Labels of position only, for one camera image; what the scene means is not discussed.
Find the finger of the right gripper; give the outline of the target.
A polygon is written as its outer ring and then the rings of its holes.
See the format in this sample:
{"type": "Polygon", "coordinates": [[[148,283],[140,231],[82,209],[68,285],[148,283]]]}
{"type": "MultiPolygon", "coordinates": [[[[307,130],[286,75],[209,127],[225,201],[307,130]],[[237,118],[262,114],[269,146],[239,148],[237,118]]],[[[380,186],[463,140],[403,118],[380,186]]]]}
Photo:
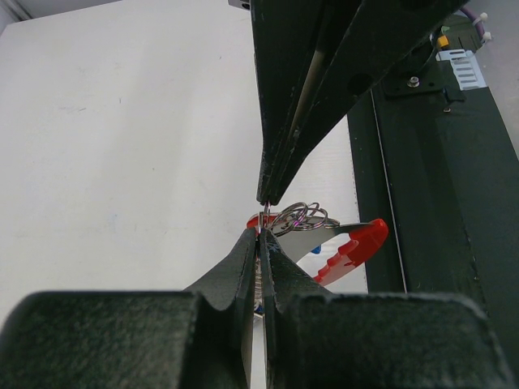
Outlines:
{"type": "Polygon", "coordinates": [[[311,129],[330,130],[400,60],[463,1],[359,1],[361,3],[306,120],[311,129]]]}
{"type": "Polygon", "coordinates": [[[361,3],[253,1],[251,22],[263,134],[257,199],[278,203],[328,134],[306,120],[361,3]]]}

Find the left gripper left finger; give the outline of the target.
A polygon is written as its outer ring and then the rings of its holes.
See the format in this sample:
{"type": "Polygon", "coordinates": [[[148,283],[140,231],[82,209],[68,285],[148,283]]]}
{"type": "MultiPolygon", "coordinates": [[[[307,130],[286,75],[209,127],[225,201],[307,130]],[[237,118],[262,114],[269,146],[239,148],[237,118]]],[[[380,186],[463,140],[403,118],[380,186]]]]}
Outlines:
{"type": "Polygon", "coordinates": [[[200,293],[215,310],[254,307],[256,232],[245,229],[231,251],[185,292],[200,293]]]}

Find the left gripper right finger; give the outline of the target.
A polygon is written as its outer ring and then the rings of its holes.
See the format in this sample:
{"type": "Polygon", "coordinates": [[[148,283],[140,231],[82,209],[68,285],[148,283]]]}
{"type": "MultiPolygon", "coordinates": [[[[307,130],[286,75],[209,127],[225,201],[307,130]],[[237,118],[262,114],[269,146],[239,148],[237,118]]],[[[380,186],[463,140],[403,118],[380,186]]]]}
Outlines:
{"type": "Polygon", "coordinates": [[[288,258],[268,229],[259,234],[259,272],[263,314],[283,312],[294,296],[332,294],[288,258]]]}

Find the key organiser with red handle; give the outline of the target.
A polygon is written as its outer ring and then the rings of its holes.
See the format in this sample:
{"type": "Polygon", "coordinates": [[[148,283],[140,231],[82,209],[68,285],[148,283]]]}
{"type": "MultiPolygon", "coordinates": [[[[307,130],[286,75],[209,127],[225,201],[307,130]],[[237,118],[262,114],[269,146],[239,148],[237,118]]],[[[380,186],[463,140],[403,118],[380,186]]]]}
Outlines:
{"type": "Polygon", "coordinates": [[[329,285],[363,265],[383,246],[388,226],[381,219],[342,224],[333,219],[319,203],[293,203],[279,212],[260,212],[259,227],[268,228],[294,263],[314,256],[311,267],[314,280],[329,285]],[[274,225],[267,226],[265,216],[277,214],[274,225]],[[311,251],[321,246],[320,254],[311,251]]]}

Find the key with red tag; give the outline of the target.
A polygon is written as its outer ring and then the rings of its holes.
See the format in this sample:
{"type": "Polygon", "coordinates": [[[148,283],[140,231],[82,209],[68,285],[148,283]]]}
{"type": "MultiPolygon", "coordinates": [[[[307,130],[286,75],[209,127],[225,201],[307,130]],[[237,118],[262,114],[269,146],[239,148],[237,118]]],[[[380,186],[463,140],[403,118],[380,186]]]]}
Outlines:
{"type": "MultiPolygon", "coordinates": [[[[277,214],[270,214],[269,216],[265,216],[264,220],[267,222],[267,226],[271,227],[274,225],[274,220],[277,218],[277,214]]],[[[257,229],[260,226],[260,214],[254,214],[246,223],[246,228],[255,228],[257,229]]]]}

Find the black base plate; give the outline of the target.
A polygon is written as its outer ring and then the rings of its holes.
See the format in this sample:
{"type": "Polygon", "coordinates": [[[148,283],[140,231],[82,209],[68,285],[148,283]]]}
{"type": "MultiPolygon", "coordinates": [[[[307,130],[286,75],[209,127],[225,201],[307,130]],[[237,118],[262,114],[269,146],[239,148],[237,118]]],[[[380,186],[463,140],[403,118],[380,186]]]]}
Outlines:
{"type": "Polygon", "coordinates": [[[518,358],[518,159],[489,88],[462,91],[444,51],[417,76],[388,74],[348,115],[362,220],[388,240],[372,293],[459,293],[518,358]]]}

